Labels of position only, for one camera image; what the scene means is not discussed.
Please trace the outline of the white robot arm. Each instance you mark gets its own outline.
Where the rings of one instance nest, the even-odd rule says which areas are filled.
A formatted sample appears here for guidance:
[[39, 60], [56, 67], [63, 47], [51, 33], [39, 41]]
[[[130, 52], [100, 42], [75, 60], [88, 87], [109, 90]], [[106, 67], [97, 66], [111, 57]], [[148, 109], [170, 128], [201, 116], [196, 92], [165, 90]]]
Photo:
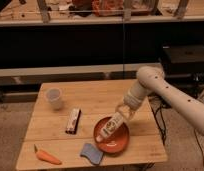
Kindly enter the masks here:
[[127, 106], [137, 111], [150, 91], [161, 96], [174, 110], [182, 115], [202, 136], [204, 136], [204, 103], [170, 85], [164, 79], [162, 69], [143, 66], [136, 73], [137, 80], [117, 105], [119, 111]]

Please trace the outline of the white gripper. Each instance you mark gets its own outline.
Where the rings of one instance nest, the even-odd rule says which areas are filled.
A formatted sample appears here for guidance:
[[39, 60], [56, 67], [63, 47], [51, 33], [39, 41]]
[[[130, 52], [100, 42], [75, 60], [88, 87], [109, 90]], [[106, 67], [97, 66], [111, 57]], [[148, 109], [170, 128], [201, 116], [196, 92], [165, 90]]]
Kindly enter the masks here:
[[138, 109], [141, 106], [143, 100], [144, 96], [142, 94], [133, 95], [130, 91], [128, 91], [123, 98], [124, 103], [119, 102], [115, 107], [115, 111], [122, 113], [124, 106], [127, 105], [129, 107], [127, 112], [127, 120], [130, 121], [133, 119], [136, 113], [136, 111], [132, 109]]

